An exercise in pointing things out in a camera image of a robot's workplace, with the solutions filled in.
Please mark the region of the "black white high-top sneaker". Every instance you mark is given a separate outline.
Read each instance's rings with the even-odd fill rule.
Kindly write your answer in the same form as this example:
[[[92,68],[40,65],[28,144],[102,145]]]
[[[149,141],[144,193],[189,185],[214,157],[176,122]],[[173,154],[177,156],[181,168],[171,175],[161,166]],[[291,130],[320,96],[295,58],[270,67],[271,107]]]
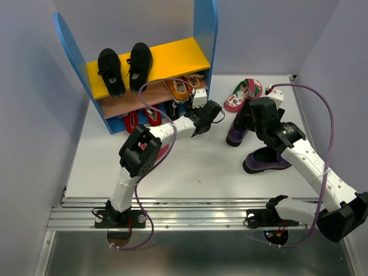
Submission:
[[[165,108],[166,114],[173,121],[179,118],[179,107],[178,107],[178,104],[174,100],[166,101],[164,103],[164,108]]]

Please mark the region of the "pink patterned sandal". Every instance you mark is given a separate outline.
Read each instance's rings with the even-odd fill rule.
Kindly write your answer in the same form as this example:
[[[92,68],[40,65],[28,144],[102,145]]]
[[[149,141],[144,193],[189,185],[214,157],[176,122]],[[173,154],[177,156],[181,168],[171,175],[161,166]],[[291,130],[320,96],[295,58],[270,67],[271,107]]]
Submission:
[[[256,79],[247,78],[235,87],[232,95],[224,102],[225,110],[238,112],[247,99],[257,99],[262,95],[262,85]]]
[[[164,147],[162,147],[160,150],[159,150],[159,153],[158,153],[158,156],[156,158],[156,161],[160,161],[162,157],[164,157],[164,155],[166,154],[167,150],[169,149],[170,145],[167,144],[165,145]]]

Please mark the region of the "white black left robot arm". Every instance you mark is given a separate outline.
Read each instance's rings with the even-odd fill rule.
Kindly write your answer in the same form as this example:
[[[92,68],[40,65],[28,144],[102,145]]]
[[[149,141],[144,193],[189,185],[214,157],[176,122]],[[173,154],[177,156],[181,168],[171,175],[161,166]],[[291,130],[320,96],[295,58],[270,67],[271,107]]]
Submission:
[[[94,227],[145,228],[148,216],[143,210],[132,209],[132,199],[139,180],[159,163],[159,152],[180,139],[201,135],[210,130],[222,107],[210,100],[203,107],[185,113],[173,122],[147,128],[140,124],[129,135],[121,149],[120,175],[112,196],[104,208],[93,212]]]

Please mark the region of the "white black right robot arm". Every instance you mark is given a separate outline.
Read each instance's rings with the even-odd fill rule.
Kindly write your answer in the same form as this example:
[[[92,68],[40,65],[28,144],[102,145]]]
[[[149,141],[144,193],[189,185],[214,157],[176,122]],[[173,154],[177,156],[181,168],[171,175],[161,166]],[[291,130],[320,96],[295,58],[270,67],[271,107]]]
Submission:
[[[318,156],[305,133],[282,122],[284,110],[269,97],[247,99],[237,116],[259,140],[290,163],[319,195],[318,204],[279,195],[254,213],[250,228],[278,226],[281,221],[312,225],[330,241],[339,242],[367,219],[367,193],[346,184]]]

